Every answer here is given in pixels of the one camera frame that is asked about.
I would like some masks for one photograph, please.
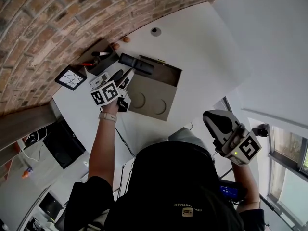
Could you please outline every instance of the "wooden ball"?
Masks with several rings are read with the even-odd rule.
[[[112,45],[112,48],[113,48],[114,50],[117,50],[117,49],[120,48],[120,45],[119,45],[119,44],[113,44],[113,45]]]
[[[129,43],[129,42],[130,42],[130,38],[129,38],[129,37],[124,37],[124,38],[123,38],[123,41],[124,41],[125,43]]]

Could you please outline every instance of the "blue screen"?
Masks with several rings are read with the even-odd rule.
[[[237,198],[238,190],[236,188],[220,186],[220,190],[225,197]]]

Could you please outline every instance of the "hand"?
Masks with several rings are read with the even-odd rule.
[[[118,110],[119,110],[119,106],[117,105],[117,99],[115,99],[111,103],[105,105],[104,108],[103,108],[103,112],[110,113],[110,114],[115,115],[115,116],[116,116]]]

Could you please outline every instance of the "desk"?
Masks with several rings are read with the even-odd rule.
[[[161,29],[158,37],[153,27]],[[128,35],[130,43],[118,42],[117,53],[125,52],[161,59],[182,69],[167,122],[133,112],[118,115],[116,124],[133,152],[164,138],[192,121],[239,86],[251,73],[246,60],[226,25],[209,3],[198,4],[160,18]],[[114,63],[110,75],[127,66]],[[90,95],[88,79],[75,91],[61,87],[54,95],[64,119],[88,152],[91,152],[97,126],[99,106]],[[115,164],[132,157],[119,136],[115,138]]]

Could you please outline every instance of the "wristwatch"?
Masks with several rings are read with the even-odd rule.
[[[116,116],[106,112],[100,112],[98,118],[116,122]]]

